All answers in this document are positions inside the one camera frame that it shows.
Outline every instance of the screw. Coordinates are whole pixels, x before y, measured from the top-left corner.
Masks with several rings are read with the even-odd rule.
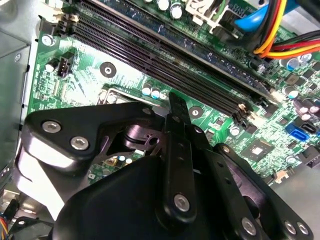
[[[82,136],[75,136],[70,141],[71,146],[76,150],[86,150],[89,147],[89,142]]]
[[[45,121],[42,124],[42,128],[45,132],[50,134],[55,134],[61,130],[60,124],[55,121]]]
[[[222,150],[225,151],[226,153],[230,153],[230,149],[226,146],[223,146]]]
[[[172,119],[175,120],[177,123],[180,123],[180,118],[179,117],[173,116]]]
[[[47,47],[52,47],[53,45],[55,45],[56,40],[54,39],[53,36],[49,35],[49,34],[43,34],[42,38],[41,38],[41,42],[46,45]]]
[[[295,227],[289,221],[284,221],[284,225],[291,234],[293,235],[297,234]]]
[[[145,114],[148,114],[148,115],[151,115],[151,110],[149,108],[144,108],[142,109],[142,111],[145,113]]]
[[[202,129],[201,129],[200,127],[198,127],[198,126],[194,126],[194,130],[195,130],[198,134],[202,133]]]
[[[251,236],[255,236],[257,234],[255,225],[248,218],[242,218],[241,223],[242,227],[248,234],[250,234]]]
[[[177,194],[174,196],[174,204],[181,212],[188,212],[190,209],[190,203],[188,199],[181,195]]]
[[[296,223],[300,229],[300,231],[305,234],[305,235],[309,235],[309,231],[308,229],[301,223],[301,222],[297,222]]]
[[[21,59],[21,54],[20,54],[20,53],[18,53],[17,55],[15,55],[14,60],[15,60],[16,62],[19,62],[20,59]]]

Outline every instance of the blue sata port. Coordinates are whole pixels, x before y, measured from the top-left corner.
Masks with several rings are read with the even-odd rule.
[[[292,137],[294,137],[294,138],[296,138],[296,139],[298,139],[298,140],[300,140],[302,142],[305,142],[310,138],[310,136],[305,131],[303,131],[301,128],[295,126],[293,123],[290,123],[285,128],[285,130]]]

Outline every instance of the motherboard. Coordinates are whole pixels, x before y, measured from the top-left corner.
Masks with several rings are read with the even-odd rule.
[[[58,31],[41,22],[28,113],[132,101],[165,110],[174,92],[212,146],[229,145],[268,184],[301,163],[314,167],[320,53],[257,60],[228,42],[242,34],[232,22],[256,9],[244,0],[222,3],[208,17],[192,0],[64,2]],[[278,39],[292,36],[279,28]],[[88,178],[94,183],[143,154],[94,164]]]

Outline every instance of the chipset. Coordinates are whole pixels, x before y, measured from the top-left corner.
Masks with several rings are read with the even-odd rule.
[[[241,155],[252,161],[259,162],[274,148],[275,147],[271,144],[260,139],[256,139],[241,152]]]

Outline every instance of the yellow wire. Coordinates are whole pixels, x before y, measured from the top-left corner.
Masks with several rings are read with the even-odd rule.
[[[289,55],[293,55],[293,54],[299,54],[299,53],[302,53],[302,52],[305,52],[305,51],[308,51],[310,49],[317,48],[317,47],[320,47],[320,44],[300,47],[300,48],[290,50],[290,51],[282,51],[282,52],[272,52],[271,51],[267,54],[267,56],[268,57],[285,57],[285,56],[289,56]]]
[[[7,227],[4,225],[4,222],[3,222],[3,221],[5,221],[5,220],[3,220],[3,218],[1,218],[0,223],[1,223],[1,225],[2,225],[2,228],[3,228],[3,230],[5,231],[5,234],[8,235],[8,229],[7,229]]]
[[[262,44],[261,47],[259,47],[258,49],[253,51],[254,54],[262,53],[266,49],[266,47],[271,43],[271,41],[274,39],[274,37],[277,34],[278,28],[281,24],[281,20],[282,20],[282,17],[284,16],[286,5],[287,5],[287,0],[279,0],[279,1],[281,1],[279,11],[277,13],[277,16],[276,16],[273,28],[270,32],[270,35],[268,36],[268,38],[265,40],[265,42]]]

